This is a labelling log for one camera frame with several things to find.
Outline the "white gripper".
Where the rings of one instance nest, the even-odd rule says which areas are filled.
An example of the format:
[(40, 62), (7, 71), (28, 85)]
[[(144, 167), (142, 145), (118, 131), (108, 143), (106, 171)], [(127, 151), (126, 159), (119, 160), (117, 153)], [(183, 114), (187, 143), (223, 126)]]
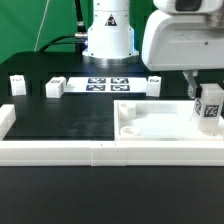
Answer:
[(157, 10), (146, 23), (142, 61), (151, 71), (184, 70), (188, 96), (197, 98), (197, 70), (224, 68), (224, 28), (208, 27), (203, 15)]

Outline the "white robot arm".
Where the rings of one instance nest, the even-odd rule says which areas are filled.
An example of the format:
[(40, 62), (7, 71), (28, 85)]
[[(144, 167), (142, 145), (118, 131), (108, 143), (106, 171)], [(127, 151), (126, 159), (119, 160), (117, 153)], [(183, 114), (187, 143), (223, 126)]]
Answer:
[(142, 61), (151, 71), (183, 72), (188, 95), (201, 95), (200, 70), (224, 68), (224, 0), (153, 0)]

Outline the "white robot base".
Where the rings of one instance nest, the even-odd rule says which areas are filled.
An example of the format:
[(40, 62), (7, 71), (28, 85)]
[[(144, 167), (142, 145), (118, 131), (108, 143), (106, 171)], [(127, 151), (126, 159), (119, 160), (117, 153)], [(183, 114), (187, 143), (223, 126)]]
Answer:
[(88, 46), (82, 52), (85, 62), (107, 66), (138, 61), (129, 9), (130, 0), (93, 0), (93, 23), (87, 32)]

